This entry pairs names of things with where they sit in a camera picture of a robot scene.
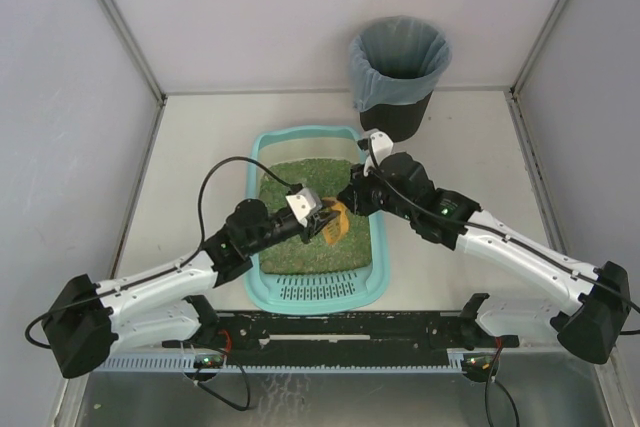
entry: green litter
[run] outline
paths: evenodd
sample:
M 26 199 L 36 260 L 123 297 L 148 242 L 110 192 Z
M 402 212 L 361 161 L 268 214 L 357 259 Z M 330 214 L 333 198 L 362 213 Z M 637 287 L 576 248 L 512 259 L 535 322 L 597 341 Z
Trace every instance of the green litter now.
M 348 160 L 306 159 L 276 164 L 270 169 L 290 183 L 301 183 L 323 197 L 335 197 L 349 183 Z M 286 187 L 267 175 L 260 182 L 259 199 L 269 212 L 286 207 Z M 347 213 L 349 232 L 335 245 L 322 235 L 309 244 L 294 237 L 260 253 L 260 269 L 265 274 L 324 274 L 353 270 L 371 264 L 369 219 Z

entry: white tabletop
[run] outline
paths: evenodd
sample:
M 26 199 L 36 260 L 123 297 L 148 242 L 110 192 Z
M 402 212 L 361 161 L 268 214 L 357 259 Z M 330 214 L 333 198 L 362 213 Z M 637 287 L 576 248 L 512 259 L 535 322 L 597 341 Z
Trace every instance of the white tabletop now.
M 261 133 L 305 124 L 360 129 L 347 93 L 170 97 L 153 148 L 118 276 L 173 260 L 196 247 L 196 198 L 213 164 L 247 155 Z M 535 197 L 502 92 L 435 92 L 422 126 L 397 144 L 423 163 L 436 186 L 457 190 L 510 227 L 546 244 Z M 244 196 L 247 166 L 224 166 L 204 201 L 207 235 Z M 367 310 L 458 310 L 475 292 L 536 297 L 486 261 L 431 245 L 406 221 L 385 215 L 391 282 Z M 216 309 L 255 309 L 236 280 L 207 297 Z

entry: trash bag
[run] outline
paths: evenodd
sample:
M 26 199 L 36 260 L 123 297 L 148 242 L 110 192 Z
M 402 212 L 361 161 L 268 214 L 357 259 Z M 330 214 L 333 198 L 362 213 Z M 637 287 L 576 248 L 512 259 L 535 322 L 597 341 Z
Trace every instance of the trash bag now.
M 363 113 L 377 105 L 415 104 L 433 91 L 450 62 L 450 45 L 436 27 L 413 17 L 381 19 L 349 46 L 354 107 Z

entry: trash can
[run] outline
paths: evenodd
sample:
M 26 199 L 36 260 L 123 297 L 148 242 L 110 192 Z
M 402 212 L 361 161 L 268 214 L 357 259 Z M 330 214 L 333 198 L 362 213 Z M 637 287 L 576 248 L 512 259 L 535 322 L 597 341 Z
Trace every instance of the trash can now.
M 442 31 L 413 17 L 374 22 L 349 46 L 354 107 L 367 131 L 379 129 L 394 142 L 415 134 L 431 93 L 451 62 Z

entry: teal tray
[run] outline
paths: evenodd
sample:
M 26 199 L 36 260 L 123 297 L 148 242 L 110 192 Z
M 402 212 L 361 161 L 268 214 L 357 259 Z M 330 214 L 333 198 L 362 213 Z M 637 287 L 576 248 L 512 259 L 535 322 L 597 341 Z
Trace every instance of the teal tray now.
M 351 127 L 294 127 L 262 134 L 253 144 L 251 157 L 267 167 L 305 158 L 364 162 L 365 155 L 356 145 L 359 139 L 360 135 Z M 261 175 L 255 165 L 249 164 L 247 197 L 258 197 Z M 262 310 L 288 315 L 321 315 L 370 304 L 389 285 L 390 265 L 381 213 L 369 217 L 369 228 L 372 262 L 355 270 L 307 275 L 265 274 L 260 270 L 260 256 L 253 256 L 253 268 L 245 275 L 249 298 Z

